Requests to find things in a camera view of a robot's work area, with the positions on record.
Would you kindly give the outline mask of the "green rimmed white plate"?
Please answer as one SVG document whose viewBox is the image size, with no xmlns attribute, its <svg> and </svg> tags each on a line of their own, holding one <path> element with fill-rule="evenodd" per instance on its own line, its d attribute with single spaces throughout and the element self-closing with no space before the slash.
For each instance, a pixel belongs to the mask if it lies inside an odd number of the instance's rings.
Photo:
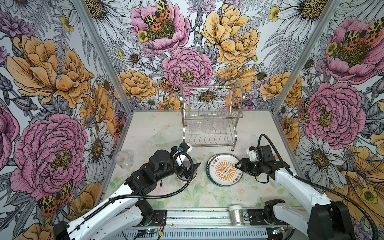
<svg viewBox="0 0 384 240">
<path fill-rule="evenodd" d="M 210 179 L 210 182 L 212 182 L 214 185 L 218 186 L 218 187 L 222 187 L 222 188 L 227 188 L 227 187 L 230 187 L 230 186 L 233 186 L 235 184 L 238 183 L 238 181 L 235 181 L 235 182 L 217 182 L 217 181 L 214 181 L 212 179 Z"/>
</svg>

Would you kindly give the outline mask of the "pink patterned white plate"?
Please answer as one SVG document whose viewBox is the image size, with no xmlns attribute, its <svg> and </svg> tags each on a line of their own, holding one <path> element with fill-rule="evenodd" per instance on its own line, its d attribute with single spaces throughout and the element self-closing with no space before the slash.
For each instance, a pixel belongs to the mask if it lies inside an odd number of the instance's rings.
<svg viewBox="0 0 384 240">
<path fill-rule="evenodd" d="M 214 181 L 217 182 L 235 182 L 242 179 L 239 175 L 235 164 L 240 160 L 231 154 L 217 154 L 212 156 L 210 162 L 210 174 Z"/>
</svg>

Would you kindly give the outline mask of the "lavender bowl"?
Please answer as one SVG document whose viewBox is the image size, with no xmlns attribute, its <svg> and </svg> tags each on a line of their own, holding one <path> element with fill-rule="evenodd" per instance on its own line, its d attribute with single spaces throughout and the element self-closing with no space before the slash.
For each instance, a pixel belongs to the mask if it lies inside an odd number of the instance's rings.
<svg viewBox="0 0 384 240">
<path fill-rule="evenodd" d="M 177 178 L 181 182 L 187 182 L 190 176 L 192 176 L 192 180 L 194 180 L 197 176 L 198 167 L 201 165 L 201 163 L 195 163 L 194 168 L 195 171 L 192 173 L 192 167 L 191 163 L 188 161 L 184 161 L 184 163 L 181 166 L 178 166 L 176 164 L 175 173 L 177 175 Z"/>
</svg>

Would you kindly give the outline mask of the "dark rimmed white plate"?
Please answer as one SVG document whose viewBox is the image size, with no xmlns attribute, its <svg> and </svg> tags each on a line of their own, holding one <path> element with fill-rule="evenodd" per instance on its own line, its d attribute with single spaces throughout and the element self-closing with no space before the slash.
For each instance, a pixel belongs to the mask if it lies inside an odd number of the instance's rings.
<svg viewBox="0 0 384 240">
<path fill-rule="evenodd" d="M 216 185 L 216 182 L 213 180 L 213 178 L 212 178 L 212 176 L 211 176 L 211 174 L 210 174 L 210 162 L 207 162 L 207 163 L 206 163 L 205 171 L 206 171 L 206 175 L 207 175 L 208 179 L 209 179 L 213 184 Z"/>
</svg>

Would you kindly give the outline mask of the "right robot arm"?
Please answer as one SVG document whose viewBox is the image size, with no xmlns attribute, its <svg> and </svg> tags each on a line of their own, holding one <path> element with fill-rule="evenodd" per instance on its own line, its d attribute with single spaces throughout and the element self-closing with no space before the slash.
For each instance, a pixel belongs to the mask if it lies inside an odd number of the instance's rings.
<svg viewBox="0 0 384 240">
<path fill-rule="evenodd" d="M 356 235 L 349 210 L 342 202 L 332 201 L 317 187 L 299 180 L 290 166 L 273 155 L 270 146 L 250 147 L 248 158 L 241 159 L 235 168 L 257 178 L 265 174 L 267 180 L 282 185 L 300 202 L 303 209 L 291 208 L 281 199 L 265 203 L 263 220 L 270 225 L 284 222 L 305 234 L 310 240 L 354 240 Z"/>
</svg>

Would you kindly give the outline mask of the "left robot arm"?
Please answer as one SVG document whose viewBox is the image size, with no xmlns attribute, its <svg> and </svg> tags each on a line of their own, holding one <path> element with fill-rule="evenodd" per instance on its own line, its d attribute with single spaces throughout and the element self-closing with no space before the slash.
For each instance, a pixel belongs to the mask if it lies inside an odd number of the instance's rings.
<svg viewBox="0 0 384 240">
<path fill-rule="evenodd" d="M 150 213 L 148 200 L 168 199 L 184 191 L 194 178 L 199 164 L 190 156 L 192 146 L 181 143 L 171 151 L 157 150 L 138 170 L 134 171 L 125 182 L 108 198 L 69 223 L 61 221 L 54 226 L 55 240 L 95 240 L 104 236 L 101 232 L 107 225 L 117 225 L 117 215 L 124 209 L 134 206 L 140 217 Z M 180 189 L 165 195 L 151 195 L 157 184 L 163 179 L 177 175 L 187 179 Z"/>
</svg>

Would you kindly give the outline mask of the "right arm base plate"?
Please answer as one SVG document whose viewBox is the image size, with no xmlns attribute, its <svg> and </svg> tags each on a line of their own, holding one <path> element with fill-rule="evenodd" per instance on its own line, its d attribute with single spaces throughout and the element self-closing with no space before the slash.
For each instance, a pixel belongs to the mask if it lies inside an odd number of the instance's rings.
<svg viewBox="0 0 384 240">
<path fill-rule="evenodd" d="M 270 210 L 249 209 L 247 214 L 251 226 L 277 224 L 277 220 Z"/>
</svg>

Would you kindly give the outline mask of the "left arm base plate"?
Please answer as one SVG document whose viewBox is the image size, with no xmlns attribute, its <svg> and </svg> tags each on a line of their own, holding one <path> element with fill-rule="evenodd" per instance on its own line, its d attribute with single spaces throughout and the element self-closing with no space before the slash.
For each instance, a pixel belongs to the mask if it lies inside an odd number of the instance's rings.
<svg viewBox="0 0 384 240">
<path fill-rule="evenodd" d="M 145 227 L 163 227 L 167 222 L 167 210 L 154 210 L 153 215 L 145 223 Z"/>
</svg>

